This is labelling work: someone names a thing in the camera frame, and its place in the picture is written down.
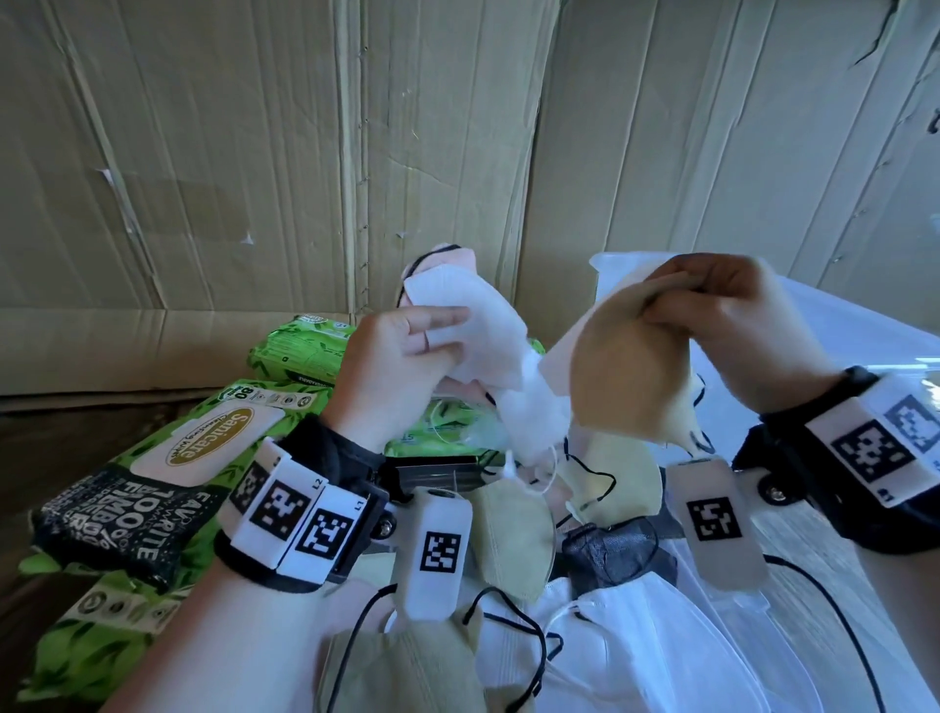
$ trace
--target hand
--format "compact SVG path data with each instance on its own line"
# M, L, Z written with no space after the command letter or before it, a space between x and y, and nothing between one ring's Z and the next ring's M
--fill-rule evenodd
M405 307L364 318L350 337L321 421L381 453L421 418L434 387L460 363L459 344L427 351L424 333L469 316L466 307Z
M701 275L699 291L661 294L643 313L689 332L742 404L761 414L812 401L842 372L810 333L764 261L740 255L678 255L648 279Z

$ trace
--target left hand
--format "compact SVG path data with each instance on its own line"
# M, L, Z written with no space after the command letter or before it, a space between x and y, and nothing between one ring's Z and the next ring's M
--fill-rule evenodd
M427 351L424 333L469 316L466 307L405 307L365 317L350 337L321 421L381 453L421 418L434 387L462 358L458 343Z

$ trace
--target right hand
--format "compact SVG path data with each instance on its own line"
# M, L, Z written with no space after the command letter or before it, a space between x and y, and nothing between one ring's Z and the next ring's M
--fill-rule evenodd
M705 281L695 292L661 294L643 319L687 331L748 408L767 414L805 404L842 378L766 262L677 255L648 279L679 272Z

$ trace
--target sanicare logo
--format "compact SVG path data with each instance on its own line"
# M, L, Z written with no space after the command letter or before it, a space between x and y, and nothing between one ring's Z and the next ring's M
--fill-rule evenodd
M221 448L241 433L254 415L255 412L250 408L235 408L210 421L200 423L170 449L166 464L185 466Z

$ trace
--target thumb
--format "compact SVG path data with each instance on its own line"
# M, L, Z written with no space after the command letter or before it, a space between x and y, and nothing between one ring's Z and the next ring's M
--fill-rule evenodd
M444 378L445 374L461 363L463 360L463 345L458 341L452 344L444 344L436 349L432 349L425 354L415 356L422 369L437 377L437 380Z
M693 334L707 334L724 319L725 297L670 290L660 294L643 312L643 319L653 325L677 326Z

